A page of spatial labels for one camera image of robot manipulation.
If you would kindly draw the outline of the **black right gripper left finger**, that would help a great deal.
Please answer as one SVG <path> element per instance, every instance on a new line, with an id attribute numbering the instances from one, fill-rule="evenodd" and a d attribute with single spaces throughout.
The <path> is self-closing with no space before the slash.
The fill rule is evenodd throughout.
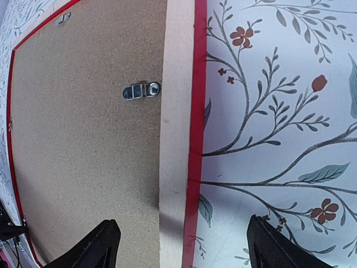
<path id="1" fill-rule="evenodd" d="M 121 232 L 113 219 L 104 220 L 49 268 L 115 268 Z"/>

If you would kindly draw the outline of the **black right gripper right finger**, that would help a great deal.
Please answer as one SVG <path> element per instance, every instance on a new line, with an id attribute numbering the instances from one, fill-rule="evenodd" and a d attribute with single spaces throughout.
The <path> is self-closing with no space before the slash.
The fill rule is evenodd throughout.
<path id="1" fill-rule="evenodd" d="M 294 245 L 260 216 L 251 216 L 247 229 L 247 241 L 252 268 L 330 267 L 327 263 Z"/>

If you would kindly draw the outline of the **red wooden picture frame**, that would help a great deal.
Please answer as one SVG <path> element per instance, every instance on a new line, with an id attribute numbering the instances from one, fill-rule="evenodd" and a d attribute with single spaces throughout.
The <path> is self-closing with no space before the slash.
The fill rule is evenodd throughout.
<path id="1" fill-rule="evenodd" d="M 12 157 L 11 84 L 16 50 L 48 22 L 60 25 L 70 18 L 68 8 L 80 1 L 56 1 L 30 23 L 12 44 L 11 77 L 8 80 L 8 142 L 12 176 L 19 211 L 24 215 L 17 189 Z M 160 143 L 158 167 L 159 267 L 181 267 L 184 256 L 184 217 L 192 92 L 192 63 L 194 48 L 194 1 L 165 1 L 166 20 L 163 43 L 162 79 L 159 82 L 136 82 L 123 91 L 123 98 L 133 101 L 161 98 Z M 41 265 L 42 256 L 36 257 Z"/>

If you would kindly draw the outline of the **brown backing board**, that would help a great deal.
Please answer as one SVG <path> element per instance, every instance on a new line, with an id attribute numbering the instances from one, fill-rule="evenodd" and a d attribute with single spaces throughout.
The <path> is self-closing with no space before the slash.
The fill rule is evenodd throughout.
<path id="1" fill-rule="evenodd" d="M 161 98 L 125 100 L 162 79 L 165 1 L 80 1 L 15 53 L 12 157 L 30 239 L 58 258 L 105 219 L 117 267 L 159 267 Z"/>

